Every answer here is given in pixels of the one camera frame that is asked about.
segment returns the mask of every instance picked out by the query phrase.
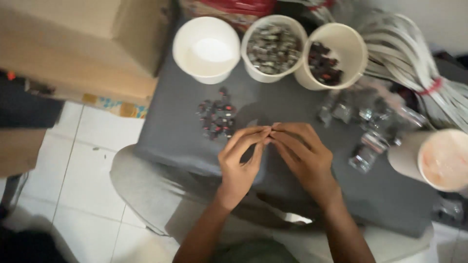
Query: pile of small items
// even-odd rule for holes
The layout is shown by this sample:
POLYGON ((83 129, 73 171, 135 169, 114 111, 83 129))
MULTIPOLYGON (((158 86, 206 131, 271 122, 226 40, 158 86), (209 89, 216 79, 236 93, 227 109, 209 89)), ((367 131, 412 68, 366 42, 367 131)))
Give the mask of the pile of small items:
POLYGON ((325 98, 318 118, 330 125, 332 118, 345 123, 355 120, 366 131, 349 164, 367 173, 377 157, 390 146, 401 145, 403 134, 423 127, 424 116, 404 106, 404 100, 390 93, 382 80, 363 77, 354 86, 332 90, 325 98))
POLYGON ((257 28, 247 43, 247 56, 260 72, 275 75, 294 66, 301 46, 288 25, 271 24, 257 28))
POLYGON ((312 42, 308 57, 309 69, 316 80, 327 86, 341 83, 343 71, 336 68, 339 61, 329 58, 330 49, 320 42, 312 42))
POLYGON ((231 98, 225 87, 220 88, 219 93, 221 94, 221 100, 214 102, 204 100, 198 105, 197 110, 205 130, 204 135, 210 140, 216 140, 222 134, 227 138, 231 138, 234 134, 236 108, 230 104, 231 98))

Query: white tile floor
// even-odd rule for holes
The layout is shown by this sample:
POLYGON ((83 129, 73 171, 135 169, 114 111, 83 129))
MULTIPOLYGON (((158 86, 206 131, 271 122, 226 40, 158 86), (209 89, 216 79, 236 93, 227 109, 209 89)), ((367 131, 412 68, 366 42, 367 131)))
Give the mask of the white tile floor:
MULTIPOLYGON (((137 142, 142 125, 67 102, 5 224, 51 230, 80 263, 171 262, 164 239, 145 229, 109 179, 115 153, 137 142)), ((468 263, 468 232, 435 224, 431 247, 400 263, 468 263)))

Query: finger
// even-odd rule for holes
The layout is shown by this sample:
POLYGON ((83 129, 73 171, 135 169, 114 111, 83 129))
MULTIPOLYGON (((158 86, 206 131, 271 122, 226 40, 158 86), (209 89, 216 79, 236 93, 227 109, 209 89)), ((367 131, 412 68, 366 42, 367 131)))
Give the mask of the finger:
POLYGON ((274 131, 291 132, 298 134, 307 143, 313 152, 320 151, 323 143, 320 141, 319 136, 307 123, 274 123, 272 126, 274 131))
POLYGON ((232 136, 232 138, 229 139, 229 141, 227 141, 227 144, 224 147, 223 151, 228 153, 234 147, 234 145, 236 145, 237 141, 239 141, 239 139, 242 136, 258 133, 258 132, 264 131, 265 129, 271 129, 271 127, 269 127, 269 126, 252 126, 252 127, 237 130, 234 133, 234 135, 232 136))
POLYGON ((233 161, 239 162, 242 155, 247 151, 247 149, 254 143, 263 141, 270 134, 270 130, 266 129, 262 132, 257 132, 247 136, 241 137, 236 145, 228 152, 229 158, 233 158, 233 161))
POLYGON ((306 161, 310 154, 312 154, 309 149, 307 149, 301 142, 297 139, 291 137, 289 134, 280 131, 272 131, 270 135, 283 143, 285 146, 290 148, 299 158, 306 161))
POLYGON ((276 147, 276 150, 278 151, 279 155, 281 155, 281 158, 285 161, 285 163, 288 165, 289 169, 292 171, 296 167, 296 161, 292 157, 292 155, 289 153, 287 150, 286 146, 281 143, 278 140, 272 140, 271 143, 276 147))
POLYGON ((254 149, 254 154, 252 155, 252 158, 247 163, 250 163, 252 165, 260 165, 262 161, 262 154, 263 151, 265 150, 265 146, 271 141, 270 138, 265 138, 260 142, 257 142, 255 145, 254 149))

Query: forearm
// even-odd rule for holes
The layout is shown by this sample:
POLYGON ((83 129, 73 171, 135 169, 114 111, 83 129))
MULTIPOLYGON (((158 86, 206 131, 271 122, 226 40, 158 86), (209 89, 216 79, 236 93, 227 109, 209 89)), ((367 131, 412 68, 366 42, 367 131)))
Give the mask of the forearm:
POLYGON ((346 209, 341 193, 323 214, 334 262, 375 263, 363 235, 346 209))
POLYGON ((215 198, 182 242, 173 263, 208 262, 230 212, 215 198))

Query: gray pants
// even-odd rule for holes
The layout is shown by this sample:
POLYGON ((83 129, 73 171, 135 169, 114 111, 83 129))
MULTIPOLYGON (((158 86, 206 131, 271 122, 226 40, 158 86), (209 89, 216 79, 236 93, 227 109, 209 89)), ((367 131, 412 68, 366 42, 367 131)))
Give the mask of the gray pants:
MULTIPOLYGON (((191 174, 180 168, 150 163, 133 155, 133 146, 120 150, 110 172, 117 193, 148 228, 164 240, 172 255, 213 198, 220 178, 191 174)), ((270 237, 283 243, 300 262, 332 262, 328 241, 311 207, 302 226, 284 221, 286 207, 271 197, 249 193, 228 218, 221 244, 270 237)), ((428 247, 432 227, 414 239, 376 226, 363 226, 363 235, 377 262, 393 262, 428 247)))

